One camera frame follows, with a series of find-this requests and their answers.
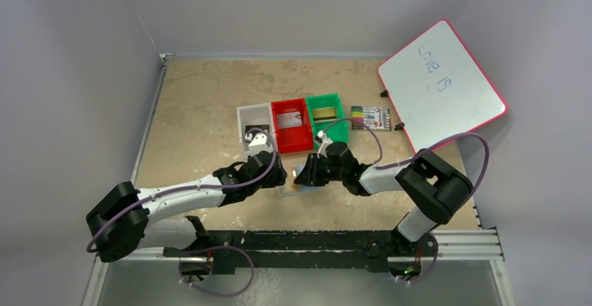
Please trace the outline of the beige card holder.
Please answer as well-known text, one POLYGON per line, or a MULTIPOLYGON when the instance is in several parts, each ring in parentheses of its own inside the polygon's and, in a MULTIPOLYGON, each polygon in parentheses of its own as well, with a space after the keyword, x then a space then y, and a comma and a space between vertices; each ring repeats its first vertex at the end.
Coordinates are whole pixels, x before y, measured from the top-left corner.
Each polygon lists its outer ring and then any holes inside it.
POLYGON ((285 184, 276 188, 276 194, 278 197, 294 196, 297 194, 304 194, 307 192, 320 190, 320 187, 299 186, 293 183, 295 179, 293 177, 293 169, 295 169, 298 174, 301 171, 303 165, 304 164, 300 164, 289 167, 289 169, 286 171, 287 177, 285 184))

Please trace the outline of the green plastic bin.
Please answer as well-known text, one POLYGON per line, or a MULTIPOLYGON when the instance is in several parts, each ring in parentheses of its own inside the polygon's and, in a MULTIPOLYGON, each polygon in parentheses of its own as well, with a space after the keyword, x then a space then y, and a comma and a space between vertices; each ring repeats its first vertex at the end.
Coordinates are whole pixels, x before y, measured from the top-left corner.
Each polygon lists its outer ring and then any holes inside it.
POLYGON ((330 127, 338 119, 345 118, 345 112, 338 94, 323 94, 305 98, 311 120, 312 135, 324 131, 333 141, 348 143, 348 123, 342 121, 330 127))

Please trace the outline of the red plastic bin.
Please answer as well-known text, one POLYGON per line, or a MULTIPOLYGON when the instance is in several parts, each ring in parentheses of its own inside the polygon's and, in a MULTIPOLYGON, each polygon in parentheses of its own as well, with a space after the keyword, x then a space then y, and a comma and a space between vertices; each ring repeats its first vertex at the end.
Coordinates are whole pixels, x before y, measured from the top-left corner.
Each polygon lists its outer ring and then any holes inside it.
POLYGON ((271 102, 277 147, 281 154, 292 154, 313 149, 311 120, 305 99, 291 99, 271 102), (303 125, 289 129, 279 129, 276 116, 285 112, 301 112, 303 125))

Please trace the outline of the gold credit card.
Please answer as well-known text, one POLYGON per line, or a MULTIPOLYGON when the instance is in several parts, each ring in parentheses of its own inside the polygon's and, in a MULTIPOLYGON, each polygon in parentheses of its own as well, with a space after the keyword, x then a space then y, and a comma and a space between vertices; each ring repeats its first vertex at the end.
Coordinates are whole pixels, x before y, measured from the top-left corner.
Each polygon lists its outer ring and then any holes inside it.
POLYGON ((312 108, 313 122, 332 122, 337 118, 335 107, 312 108))

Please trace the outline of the marker pen pack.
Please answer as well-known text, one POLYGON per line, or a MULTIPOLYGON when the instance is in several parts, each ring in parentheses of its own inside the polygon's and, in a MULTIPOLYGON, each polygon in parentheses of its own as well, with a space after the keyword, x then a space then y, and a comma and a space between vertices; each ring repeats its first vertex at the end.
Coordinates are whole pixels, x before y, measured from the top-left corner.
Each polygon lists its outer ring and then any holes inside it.
POLYGON ((351 124, 353 130, 363 130, 362 123, 375 131, 392 130, 392 117, 389 108, 353 105, 350 110, 351 117, 355 120, 351 124))

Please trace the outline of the white plastic bin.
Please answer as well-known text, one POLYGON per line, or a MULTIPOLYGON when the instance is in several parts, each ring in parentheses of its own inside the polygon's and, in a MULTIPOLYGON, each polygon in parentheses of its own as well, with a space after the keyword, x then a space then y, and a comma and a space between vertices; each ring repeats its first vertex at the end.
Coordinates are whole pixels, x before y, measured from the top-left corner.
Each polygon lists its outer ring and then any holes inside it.
POLYGON ((252 126, 267 129, 267 132, 272 137, 275 144, 276 130, 274 128, 275 117, 272 114, 271 103, 260 103, 255 105, 245 105, 237 107, 237 128, 239 134, 239 142, 242 146, 242 152, 245 157, 249 155, 248 142, 244 137, 248 129, 252 126))

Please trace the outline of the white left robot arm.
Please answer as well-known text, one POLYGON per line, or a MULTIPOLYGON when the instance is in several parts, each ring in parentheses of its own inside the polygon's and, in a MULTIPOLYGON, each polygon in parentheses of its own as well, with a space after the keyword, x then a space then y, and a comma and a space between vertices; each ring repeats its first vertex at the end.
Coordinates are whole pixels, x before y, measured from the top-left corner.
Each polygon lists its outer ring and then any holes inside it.
POLYGON ((86 215, 91 233, 86 250, 104 263, 145 247, 175 247, 200 256, 207 250, 208 237, 197 231, 193 220, 169 227, 166 219, 245 201, 260 189, 283 186, 286 178, 279 155, 260 152, 183 184, 138 189, 130 181, 121 182, 86 215))

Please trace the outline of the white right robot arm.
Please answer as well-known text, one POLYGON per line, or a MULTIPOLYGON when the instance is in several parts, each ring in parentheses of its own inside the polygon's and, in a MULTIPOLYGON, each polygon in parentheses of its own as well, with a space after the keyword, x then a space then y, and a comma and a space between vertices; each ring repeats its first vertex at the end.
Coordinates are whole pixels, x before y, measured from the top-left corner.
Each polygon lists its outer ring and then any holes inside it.
POLYGON ((294 183, 323 187, 340 182, 355 196, 404 191, 415 207, 393 230, 392 246, 402 255, 417 249, 420 238, 447 224, 473 195, 473 183, 460 171, 428 150, 402 166, 379 168, 359 162, 343 142, 328 145, 322 154, 310 153, 294 183))

